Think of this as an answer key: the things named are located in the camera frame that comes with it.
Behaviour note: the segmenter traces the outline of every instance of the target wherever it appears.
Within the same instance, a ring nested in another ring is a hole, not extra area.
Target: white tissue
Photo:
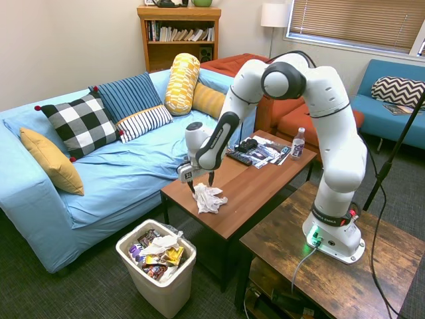
[[[200,213],[218,213],[218,208],[227,203],[227,197],[218,198],[217,194],[223,192],[216,187],[207,187],[203,183],[199,183],[195,187],[193,198],[198,203],[198,214]]]
[[[176,251],[179,250],[179,244],[177,239],[183,234],[179,231],[177,236],[167,235],[164,237],[156,237],[152,243],[140,252],[141,255],[159,255],[165,252],[167,249],[174,248]]]

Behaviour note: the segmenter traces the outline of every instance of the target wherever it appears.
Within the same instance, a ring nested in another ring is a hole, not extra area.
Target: white striped pillow
[[[166,107],[158,105],[123,118],[117,123],[117,128],[120,131],[121,141],[127,143],[172,121],[173,117]]]

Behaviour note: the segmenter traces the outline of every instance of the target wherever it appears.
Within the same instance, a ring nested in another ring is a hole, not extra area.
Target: light blue couch
[[[397,141],[409,116],[392,115],[383,104],[371,96],[372,85],[382,76],[399,76],[425,81],[425,67],[410,64],[371,60],[351,106],[365,115],[361,131],[371,135]],[[417,115],[404,143],[425,149],[425,114]]]
[[[150,74],[163,100],[169,70]],[[226,93],[233,78],[201,69],[199,80]],[[114,142],[74,163],[85,196],[54,187],[20,142],[21,126],[36,130],[68,155],[66,148],[35,105],[70,102],[88,90],[0,112],[0,208],[28,241],[49,272],[56,272],[82,252],[146,214],[161,203],[159,190],[177,178],[176,168],[187,154],[188,124],[216,120],[197,111],[174,117],[173,123],[123,144]],[[254,131],[255,111],[244,121],[242,137]],[[240,129],[230,143],[239,139]]]

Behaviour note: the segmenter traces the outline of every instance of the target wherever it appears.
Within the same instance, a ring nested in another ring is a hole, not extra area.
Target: black and white checkered pillow
[[[120,137],[97,92],[71,103],[35,109],[47,116],[68,148],[71,160],[78,160]]]

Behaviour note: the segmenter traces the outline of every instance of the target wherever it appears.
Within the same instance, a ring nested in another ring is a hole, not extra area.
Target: orange couch
[[[234,77],[240,68],[242,68],[242,65],[253,58],[264,62],[268,60],[264,56],[244,53],[201,63],[201,68]],[[358,111],[354,111],[353,113],[356,125],[360,128],[365,121],[365,116]],[[305,128],[305,148],[319,153],[317,133],[304,99],[272,100],[267,96],[263,96],[257,106],[256,130],[263,130],[285,140],[292,141],[298,132],[298,128]]]

